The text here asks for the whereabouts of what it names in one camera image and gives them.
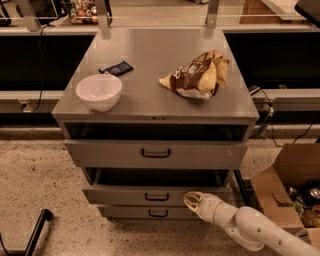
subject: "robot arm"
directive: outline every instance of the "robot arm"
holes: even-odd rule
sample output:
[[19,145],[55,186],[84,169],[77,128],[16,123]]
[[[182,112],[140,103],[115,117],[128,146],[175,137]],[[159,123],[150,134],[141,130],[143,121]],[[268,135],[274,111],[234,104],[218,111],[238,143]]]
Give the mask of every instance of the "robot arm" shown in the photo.
[[320,256],[320,251],[286,232],[251,207],[237,208],[215,195],[188,192],[184,202],[205,222],[221,227],[233,240],[250,251],[267,245],[284,256]]

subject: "terrazzo floor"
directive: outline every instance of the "terrazzo floor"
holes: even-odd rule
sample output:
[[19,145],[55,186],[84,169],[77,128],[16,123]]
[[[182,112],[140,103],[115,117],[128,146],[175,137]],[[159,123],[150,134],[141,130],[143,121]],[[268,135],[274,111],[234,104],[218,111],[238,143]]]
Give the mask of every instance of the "terrazzo floor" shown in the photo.
[[[273,135],[277,144],[292,143],[307,127],[279,126]],[[319,128],[313,126],[296,143],[314,143]],[[249,141],[241,166],[244,179],[274,161],[281,148],[270,138]],[[6,248],[24,249],[41,209],[47,208],[54,217],[45,224],[34,256],[277,255],[266,247],[247,251],[202,221],[109,222],[86,201],[85,183],[58,128],[0,128],[0,232]]]

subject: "cardboard box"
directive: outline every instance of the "cardboard box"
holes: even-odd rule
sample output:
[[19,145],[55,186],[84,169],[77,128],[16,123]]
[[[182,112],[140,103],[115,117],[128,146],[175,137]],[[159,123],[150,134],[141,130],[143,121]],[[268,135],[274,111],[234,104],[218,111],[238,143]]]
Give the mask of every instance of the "cardboard box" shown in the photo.
[[305,229],[294,207],[279,207],[276,200],[291,204],[284,185],[301,187],[320,181],[320,143],[286,144],[272,166],[251,179],[261,211],[292,234],[306,230],[313,246],[320,249],[320,228]]

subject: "drawer cabinet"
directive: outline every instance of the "drawer cabinet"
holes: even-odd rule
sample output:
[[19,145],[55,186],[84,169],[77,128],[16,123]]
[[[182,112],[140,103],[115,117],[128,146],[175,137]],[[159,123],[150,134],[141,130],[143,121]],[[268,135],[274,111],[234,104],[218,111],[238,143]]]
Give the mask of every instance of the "drawer cabinet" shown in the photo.
[[[227,85],[212,99],[187,99],[159,84],[161,74],[213,46],[230,65]],[[90,110],[76,85],[120,56],[135,67],[119,77],[119,102],[107,112]],[[87,178],[84,195],[109,220],[197,220],[183,202],[190,190],[228,200],[259,117],[223,31],[203,28],[112,29],[108,39],[98,32],[53,116]]]

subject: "drawer handle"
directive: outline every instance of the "drawer handle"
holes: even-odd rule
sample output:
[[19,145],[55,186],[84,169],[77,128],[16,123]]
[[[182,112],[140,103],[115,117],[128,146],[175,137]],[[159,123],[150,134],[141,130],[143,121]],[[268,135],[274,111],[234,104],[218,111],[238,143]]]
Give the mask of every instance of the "drawer handle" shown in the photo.
[[141,155],[146,158],[168,158],[170,154],[170,148],[165,152],[147,152],[144,148],[141,149]]
[[149,216],[154,218],[165,218],[168,217],[168,210],[164,211],[163,214],[154,214],[152,210],[149,210]]
[[147,201],[167,201],[169,199],[169,193],[167,193],[165,198],[152,198],[152,195],[148,195],[148,193],[144,194],[144,197]]

